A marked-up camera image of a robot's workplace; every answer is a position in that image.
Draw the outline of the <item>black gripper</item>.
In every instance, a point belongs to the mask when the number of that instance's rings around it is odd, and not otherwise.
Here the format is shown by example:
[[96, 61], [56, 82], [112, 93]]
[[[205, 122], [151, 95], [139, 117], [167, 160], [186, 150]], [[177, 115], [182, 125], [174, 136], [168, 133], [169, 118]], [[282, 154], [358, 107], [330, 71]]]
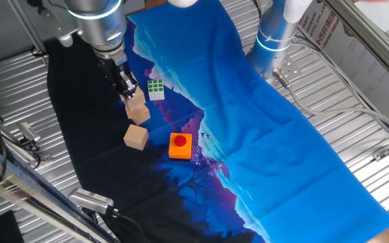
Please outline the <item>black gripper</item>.
[[105, 77], [114, 84], [115, 89], [123, 100], [130, 100], [135, 96], [138, 87], [138, 81], [130, 72], [130, 66], [127, 61], [123, 64], [116, 64], [113, 59], [98, 58], [99, 67], [102, 69]]

